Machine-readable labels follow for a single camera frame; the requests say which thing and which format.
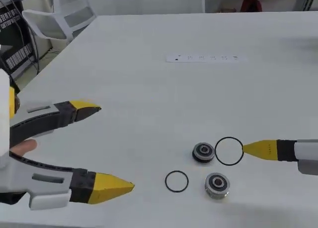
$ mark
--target o-ring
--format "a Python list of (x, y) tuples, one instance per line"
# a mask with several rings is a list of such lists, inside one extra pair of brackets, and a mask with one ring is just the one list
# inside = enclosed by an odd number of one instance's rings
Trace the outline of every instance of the o-ring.
[[(167, 184), (167, 179), (168, 179), (168, 177), (169, 177), (171, 174), (176, 173), (176, 172), (183, 174), (183, 175), (185, 176), (185, 178), (187, 179), (187, 185), (185, 185), (185, 187), (184, 187), (183, 189), (181, 189), (181, 190), (172, 190), (172, 189), (168, 186), (168, 184)], [(168, 173), (168, 175), (165, 177), (164, 183), (165, 183), (165, 186), (167, 187), (167, 189), (168, 189), (169, 191), (175, 192), (175, 193), (179, 193), (179, 192), (183, 192), (185, 189), (188, 188), (189, 178), (188, 178), (187, 174), (185, 174), (184, 172), (179, 171), (179, 170), (175, 170), (175, 171), (172, 171), (172, 172)]]
[[(219, 159), (219, 157), (218, 157), (218, 155), (217, 155), (217, 147), (218, 147), (219, 143), (220, 143), (221, 141), (223, 141), (223, 140), (226, 140), (226, 139), (236, 140), (237, 142), (239, 142), (239, 144), (240, 144), (241, 147), (242, 147), (242, 155), (241, 155), (241, 157), (238, 159), (238, 161), (236, 161), (235, 163), (224, 163), (224, 162), (222, 162), (222, 161)], [(217, 144), (215, 145), (214, 150), (215, 150), (215, 157), (216, 157), (217, 161), (219, 161), (221, 164), (223, 164), (223, 165), (225, 165), (225, 166), (234, 166), (234, 165), (237, 165), (237, 164), (242, 160), (242, 158), (243, 158), (243, 156), (244, 156), (243, 144), (242, 144), (242, 142), (241, 142), (239, 139), (237, 139), (237, 138), (235, 138), (235, 137), (224, 137), (224, 138), (221, 138), (221, 139), (217, 142)]]

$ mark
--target chair backrest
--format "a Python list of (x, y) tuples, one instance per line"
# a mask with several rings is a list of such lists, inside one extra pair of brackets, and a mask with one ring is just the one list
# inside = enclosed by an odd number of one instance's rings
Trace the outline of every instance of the chair backrest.
[(63, 15), (73, 32), (88, 26), (96, 14), (88, 0), (53, 0), (54, 12)]
[(68, 42), (74, 39), (72, 30), (58, 13), (46, 13), (27, 9), (22, 12), (22, 16), (30, 25), (33, 32), (40, 38), (67, 40)]

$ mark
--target human hand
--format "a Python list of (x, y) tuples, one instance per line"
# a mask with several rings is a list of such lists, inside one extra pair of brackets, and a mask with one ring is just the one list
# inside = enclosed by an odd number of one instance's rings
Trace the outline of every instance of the human hand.
[(34, 150), (36, 147), (37, 143), (35, 140), (26, 140), (12, 147), (10, 150), (19, 156), (24, 156), (27, 152)]

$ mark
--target white power strip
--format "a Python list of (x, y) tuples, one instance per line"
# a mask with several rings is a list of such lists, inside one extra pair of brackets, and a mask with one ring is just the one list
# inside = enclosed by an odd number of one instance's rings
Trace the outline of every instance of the white power strip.
[(213, 55), (169, 55), (166, 57), (168, 63), (234, 63), (244, 62), (246, 59), (234, 55), (213, 56)]

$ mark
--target silver bearing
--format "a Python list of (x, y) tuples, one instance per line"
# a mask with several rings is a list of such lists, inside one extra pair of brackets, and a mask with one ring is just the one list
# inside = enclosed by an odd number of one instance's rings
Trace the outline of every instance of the silver bearing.
[(211, 173), (205, 179), (205, 191), (214, 199), (225, 198), (230, 189), (230, 181), (220, 173)]
[(208, 143), (199, 143), (194, 146), (192, 156), (198, 162), (208, 163), (214, 158), (215, 150)]

